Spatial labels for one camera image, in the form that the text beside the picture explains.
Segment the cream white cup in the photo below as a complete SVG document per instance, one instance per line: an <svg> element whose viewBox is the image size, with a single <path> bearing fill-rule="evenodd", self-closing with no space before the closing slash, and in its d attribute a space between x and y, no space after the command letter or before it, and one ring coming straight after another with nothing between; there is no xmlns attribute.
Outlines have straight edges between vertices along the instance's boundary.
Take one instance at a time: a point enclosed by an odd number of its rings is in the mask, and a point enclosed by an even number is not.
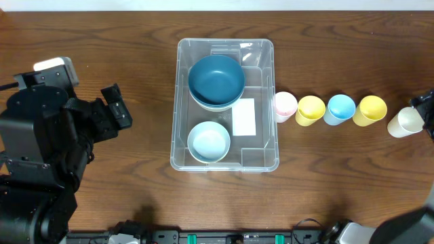
<svg viewBox="0 0 434 244"><path fill-rule="evenodd" d="M418 111L412 107L401 109L387 125L389 134L403 138L423 130L424 121Z"/></svg>

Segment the yellow cup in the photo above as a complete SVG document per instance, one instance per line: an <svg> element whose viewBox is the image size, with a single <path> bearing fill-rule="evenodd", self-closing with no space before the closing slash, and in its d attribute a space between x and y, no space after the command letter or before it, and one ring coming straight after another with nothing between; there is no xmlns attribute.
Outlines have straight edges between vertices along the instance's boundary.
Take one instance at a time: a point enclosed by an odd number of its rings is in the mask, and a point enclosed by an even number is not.
<svg viewBox="0 0 434 244"><path fill-rule="evenodd" d="M369 126L381 119L387 114L387 105L385 101L378 96L366 96L358 104L353 122L360 126Z"/></svg>
<svg viewBox="0 0 434 244"><path fill-rule="evenodd" d="M305 96L298 101L296 111L297 124L307 127L324 116L326 105L323 100L317 96Z"/></svg>

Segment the light blue bowl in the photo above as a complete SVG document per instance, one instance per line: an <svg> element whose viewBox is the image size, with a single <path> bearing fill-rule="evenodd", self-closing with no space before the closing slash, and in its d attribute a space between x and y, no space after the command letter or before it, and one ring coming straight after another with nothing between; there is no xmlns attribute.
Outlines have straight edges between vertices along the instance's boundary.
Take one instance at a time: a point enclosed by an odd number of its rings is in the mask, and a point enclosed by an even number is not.
<svg viewBox="0 0 434 244"><path fill-rule="evenodd" d="M216 163L229 152L231 138L221 124L204 121L192 128L187 138L190 154L201 163Z"/></svg>

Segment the dark blue bowl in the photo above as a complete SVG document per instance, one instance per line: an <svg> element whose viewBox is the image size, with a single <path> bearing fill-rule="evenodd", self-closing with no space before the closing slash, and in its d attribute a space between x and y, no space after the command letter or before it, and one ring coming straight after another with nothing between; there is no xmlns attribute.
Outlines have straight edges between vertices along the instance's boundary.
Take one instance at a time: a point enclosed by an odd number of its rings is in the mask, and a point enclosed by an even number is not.
<svg viewBox="0 0 434 244"><path fill-rule="evenodd" d="M194 95L193 95L193 93L192 93L192 91L190 91L189 92L190 93L190 95L191 95L191 97L193 98L196 98ZM232 102L234 102L236 99L240 99L241 97L242 97L242 95L243 95L243 92L241 92L240 93L240 95L238 96L238 97L236 97L233 101L231 101L231 102L229 102L229 103L227 103L227 104L222 104L222 105L211 105L211 104L206 104L206 103L204 103L204 102L201 102L198 98L198 101L200 101L200 103L203 103L203 104L205 104L205 105L210 105L210 106L224 106L224 105L229 105L230 103L232 103Z"/></svg>
<svg viewBox="0 0 434 244"><path fill-rule="evenodd" d="M244 92L245 73L234 59L223 55L206 56L189 72L189 90L201 102L222 105Z"/></svg>

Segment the cream bowl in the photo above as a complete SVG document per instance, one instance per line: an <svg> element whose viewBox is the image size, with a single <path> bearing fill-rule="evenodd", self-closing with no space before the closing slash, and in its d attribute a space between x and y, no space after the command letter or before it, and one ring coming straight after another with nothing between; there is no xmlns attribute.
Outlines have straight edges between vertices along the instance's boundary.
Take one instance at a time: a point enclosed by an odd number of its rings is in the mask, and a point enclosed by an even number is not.
<svg viewBox="0 0 434 244"><path fill-rule="evenodd" d="M239 99L236 99L234 102L230 103L229 105L224 105L224 106L210 106L210 105L205 105L203 103L200 103L200 101L198 101L198 99L193 97L193 100L198 103L198 105L200 107L202 107L205 110L211 111L211 112L215 112L215 113L219 113L219 112L223 112L226 111L230 108L232 108L234 105L236 105L236 103L238 103Z"/></svg>

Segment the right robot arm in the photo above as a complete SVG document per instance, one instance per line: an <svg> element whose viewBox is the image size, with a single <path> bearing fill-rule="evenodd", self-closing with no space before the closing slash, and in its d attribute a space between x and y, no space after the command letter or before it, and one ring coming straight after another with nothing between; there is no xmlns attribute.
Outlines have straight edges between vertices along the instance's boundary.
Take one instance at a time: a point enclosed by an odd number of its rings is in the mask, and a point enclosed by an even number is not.
<svg viewBox="0 0 434 244"><path fill-rule="evenodd" d="M412 98L410 106L418 111L425 129L433 140L433 89ZM433 187L425 204L414 211L383 222L370 238L370 244L428 243L433 238Z"/></svg>

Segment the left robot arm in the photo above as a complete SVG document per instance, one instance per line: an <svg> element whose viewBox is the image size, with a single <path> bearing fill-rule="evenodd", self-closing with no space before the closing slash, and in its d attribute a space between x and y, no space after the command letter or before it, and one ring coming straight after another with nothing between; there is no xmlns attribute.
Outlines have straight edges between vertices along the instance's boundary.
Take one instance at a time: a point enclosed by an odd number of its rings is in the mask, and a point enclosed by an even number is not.
<svg viewBox="0 0 434 244"><path fill-rule="evenodd" d="M118 85L92 102L46 85L22 89L1 113L1 242L59 243L94 144L132 126Z"/></svg>

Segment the clear plastic storage container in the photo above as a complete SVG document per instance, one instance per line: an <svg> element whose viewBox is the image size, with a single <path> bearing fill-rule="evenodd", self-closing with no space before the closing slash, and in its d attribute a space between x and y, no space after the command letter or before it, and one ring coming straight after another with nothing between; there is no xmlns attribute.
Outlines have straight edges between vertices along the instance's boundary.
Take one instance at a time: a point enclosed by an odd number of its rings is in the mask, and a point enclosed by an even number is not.
<svg viewBox="0 0 434 244"><path fill-rule="evenodd" d="M234 136L232 108L215 113L196 103L188 88L188 75L201 58L224 55L242 67L246 84L241 98L253 98L256 135ZM270 172L279 165L279 146L273 98L275 96L274 47L268 39L186 38L178 43L170 163L178 171ZM201 163L190 154L189 132L197 124L213 121L226 128L231 145L225 158Z"/></svg>

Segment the white label in container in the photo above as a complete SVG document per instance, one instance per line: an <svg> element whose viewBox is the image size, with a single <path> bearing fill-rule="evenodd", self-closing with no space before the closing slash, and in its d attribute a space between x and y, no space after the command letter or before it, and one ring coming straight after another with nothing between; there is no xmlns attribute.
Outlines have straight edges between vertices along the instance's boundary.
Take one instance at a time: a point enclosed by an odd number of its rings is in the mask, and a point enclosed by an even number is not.
<svg viewBox="0 0 434 244"><path fill-rule="evenodd" d="M256 119L253 98L241 98L232 107L234 136L255 136Z"/></svg>

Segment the light blue cup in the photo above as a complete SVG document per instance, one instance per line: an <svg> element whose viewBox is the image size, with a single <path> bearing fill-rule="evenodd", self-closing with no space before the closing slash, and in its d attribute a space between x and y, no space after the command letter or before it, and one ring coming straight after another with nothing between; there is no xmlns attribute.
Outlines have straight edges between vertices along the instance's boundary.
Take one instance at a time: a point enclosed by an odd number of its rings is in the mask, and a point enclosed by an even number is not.
<svg viewBox="0 0 434 244"><path fill-rule="evenodd" d="M337 94L330 98L323 116L328 125L340 125L353 117L356 105L353 99L344 94Z"/></svg>

